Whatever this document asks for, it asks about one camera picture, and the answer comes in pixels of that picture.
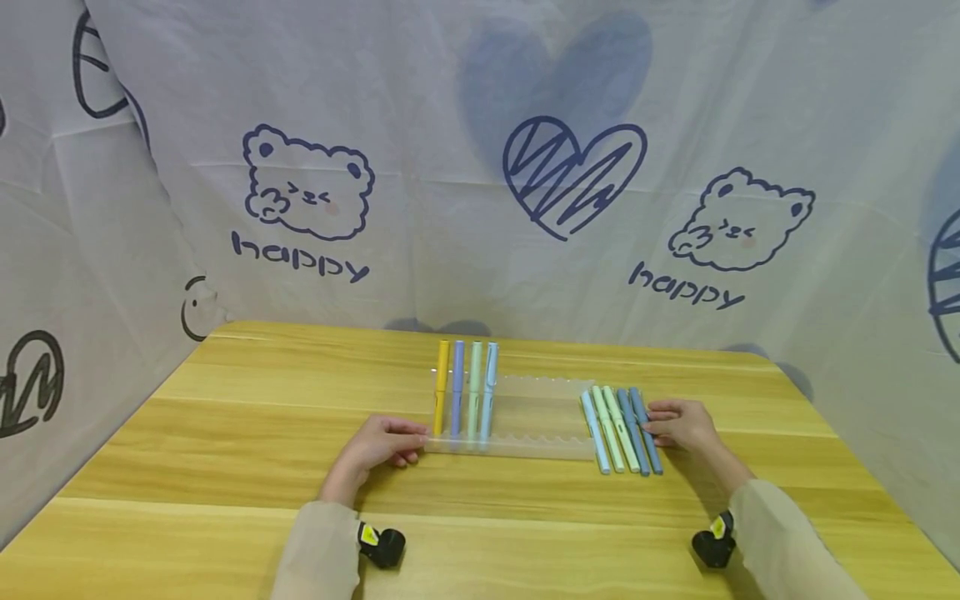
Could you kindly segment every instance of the wooden table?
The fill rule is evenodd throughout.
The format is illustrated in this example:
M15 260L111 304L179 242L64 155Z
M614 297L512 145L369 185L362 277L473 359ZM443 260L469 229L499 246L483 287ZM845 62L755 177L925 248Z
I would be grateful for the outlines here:
M297 509L371 412L428 422L437 336L241 323L210 336L0 556L0 598L268 598ZM501 340L500 372L701 399L756 474L806 511L875 600L960 578L771 363L751 354ZM683 452L662 477L431 454L377 473L367 521L407 539L356 598L758 598L692 534L724 508ZM655 596L644 596L652 592Z

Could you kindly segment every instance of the clear plastic pen stand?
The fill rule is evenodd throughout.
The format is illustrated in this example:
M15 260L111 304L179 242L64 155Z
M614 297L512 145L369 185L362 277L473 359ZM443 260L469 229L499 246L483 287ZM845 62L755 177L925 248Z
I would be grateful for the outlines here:
M593 441L580 404L580 395L593 385L592 381L500 375L490 410L490 436L486 438L483 437L482 427L483 388L475 402L475 418L471 418L473 406L468 391L468 376L464 377L464 382L464 390L460 394L458 433L454 435L451 427L457 399L447 383L443 433L430 439L427 451L593 460Z

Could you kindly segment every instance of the right hand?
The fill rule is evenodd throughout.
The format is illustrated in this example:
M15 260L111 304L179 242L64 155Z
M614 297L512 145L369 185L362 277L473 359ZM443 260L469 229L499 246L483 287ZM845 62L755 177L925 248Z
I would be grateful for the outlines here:
M701 451L720 444L710 413L696 400L656 400L647 405L647 417L650 422L643 423L643 429L656 436L658 446Z

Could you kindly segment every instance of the pastel pen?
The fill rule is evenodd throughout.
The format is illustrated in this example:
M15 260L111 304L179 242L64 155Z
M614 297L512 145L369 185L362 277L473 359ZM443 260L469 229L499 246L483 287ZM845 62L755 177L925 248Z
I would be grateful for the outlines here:
M630 434L627 433L627 424L623 422L623 414L620 413L620 406L613 397L613 390L609 385L603 387L603 398L607 401L607 410L610 411L613 419L613 429L616 430L616 436L620 439L620 445L623 446L623 455L627 457L627 465L631 473L640 472L640 463L636 461L636 452L630 443Z
M634 407L630 405L630 397L627 396L626 390L623 388L617 390L616 399L620 401L620 411L623 412L623 419L627 422L630 442L634 447L636 459L640 462L640 474L648 477L650 475L650 461L647 460L647 452L643 449L643 440L640 438L640 421L636 418Z
M603 395L598 386L593 386L593 403L597 407L597 416L600 417L600 425L607 436L607 446L610 447L610 457L613 459L613 470L618 473L623 472L623 456L620 455L620 446L616 443L616 434L613 433L613 422L610 420L610 411L607 410L607 403L603 401Z
M607 449L603 446L603 434L600 433L600 425L597 423L597 414L593 410L593 400L590 399L590 392L584 392L580 396L580 402L584 405L584 417L587 418L587 427L590 429L590 436L593 438L593 445L597 450L597 462L600 463L600 472L604 475L610 474L610 459L607 458Z
M490 438L490 421L493 412L493 388L496 387L496 358L500 346L496 342L487 344L487 374L483 379L483 415L480 418L480 441Z
M437 386L434 388L436 404L433 407L433 435L439 438L444 432L444 396L446 396L446 366L450 360L450 343L440 341L437 357Z
M460 400L464 394L464 341L453 343L453 397L450 399L450 437L460 437Z
M630 388L630 400L634 404L634 412L640 424L642 425L647 422L649 420L647 419L647 409L643 408L643 398L640 396L640 391L637 388ZM657 445L654 444L654 437L642 427L640 431L643 433L643 443L647 446L647 454L650 455L650 462L653 464L654 473L663 475L663 466L660 464L660 455L657 452Z
M467 438L473 442L477 437L477 418L480 412L480 382L483 375L483 342L474 342L470 348L470 405L467 412Z

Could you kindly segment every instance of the beige sleeve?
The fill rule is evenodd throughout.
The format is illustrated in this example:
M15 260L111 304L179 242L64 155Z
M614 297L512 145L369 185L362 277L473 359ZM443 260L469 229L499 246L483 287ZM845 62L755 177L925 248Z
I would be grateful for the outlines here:
M753 479L730 501L743 563L767 600L866 600L783 490Z
M359 526L346 506L304 505L283 548L271 600L349 600L360 581Z

